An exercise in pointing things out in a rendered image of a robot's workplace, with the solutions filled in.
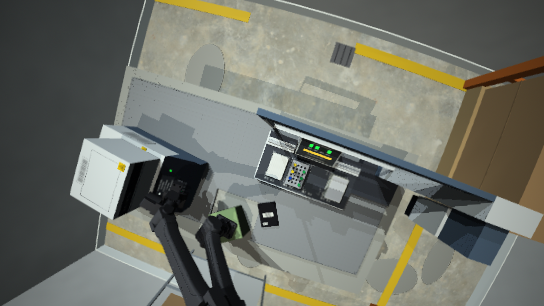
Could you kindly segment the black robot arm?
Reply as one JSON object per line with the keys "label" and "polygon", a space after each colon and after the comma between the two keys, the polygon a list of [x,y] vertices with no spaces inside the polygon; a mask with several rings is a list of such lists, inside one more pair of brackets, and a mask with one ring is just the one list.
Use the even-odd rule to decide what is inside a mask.
{"label": "black robot arm", "polygon": [[210,215],[195,234],[200,247],[205,247],[212,282],[210,288],[180,234],[174,214],[182,200],[184,184],[175,180],[164,199],[149,192],[139,205],[154,216],[149,222],[150,228],[162,244],[186,306],[246,306],[234,288],[220,240],[223,236],[231,239],[237,223],[221,214]]}

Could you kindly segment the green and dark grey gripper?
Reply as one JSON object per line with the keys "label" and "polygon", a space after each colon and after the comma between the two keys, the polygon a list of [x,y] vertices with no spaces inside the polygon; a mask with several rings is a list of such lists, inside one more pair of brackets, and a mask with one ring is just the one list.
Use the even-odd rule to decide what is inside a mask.
{"label": "green and dark grey gripper", "polygon": [[[164,191],[164,193],[163,193],[163,195],[162,195],[163,199],[164,199],[164,196],[167,194],[167,192],[168,192],[168,190],[165,189],[165,191]],[[183,208],[184,203],[185,203],[185,201],[186,201],[186,199],[187,199],[187,194],[186,194],[186,193],[183,193],[183,192],[181,191],[181,195],[183,195],[183,197],[182,197],[182,200],[181,200],[180,205],[178,206],[178,208]],[[163,199],[162,199],[162,200],[163,200]]]}

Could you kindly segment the white benchtop lab instrument with lid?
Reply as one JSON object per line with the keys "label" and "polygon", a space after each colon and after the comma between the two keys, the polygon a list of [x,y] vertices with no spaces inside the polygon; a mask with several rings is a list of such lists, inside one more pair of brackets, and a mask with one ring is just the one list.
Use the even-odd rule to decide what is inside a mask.
{"label": "white benchtop lab instrument with lid", "polygon": [[138,127],[103,125],[99,138],[84,138],[70,195],[114,220],[181,180],[187,199],[174,212],[182,213],[207,163]]}

